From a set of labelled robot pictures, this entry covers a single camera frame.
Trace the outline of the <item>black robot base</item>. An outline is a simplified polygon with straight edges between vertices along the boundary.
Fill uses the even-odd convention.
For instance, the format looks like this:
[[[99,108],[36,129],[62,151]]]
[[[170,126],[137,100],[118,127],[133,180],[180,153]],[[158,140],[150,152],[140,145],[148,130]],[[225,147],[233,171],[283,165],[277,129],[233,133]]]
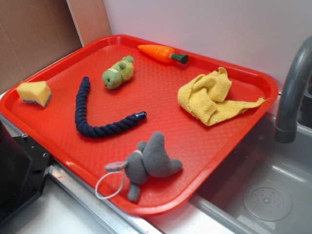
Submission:
[[[51,154],[28,135],[13,137],[0,124],[0,224],[43,192]]]

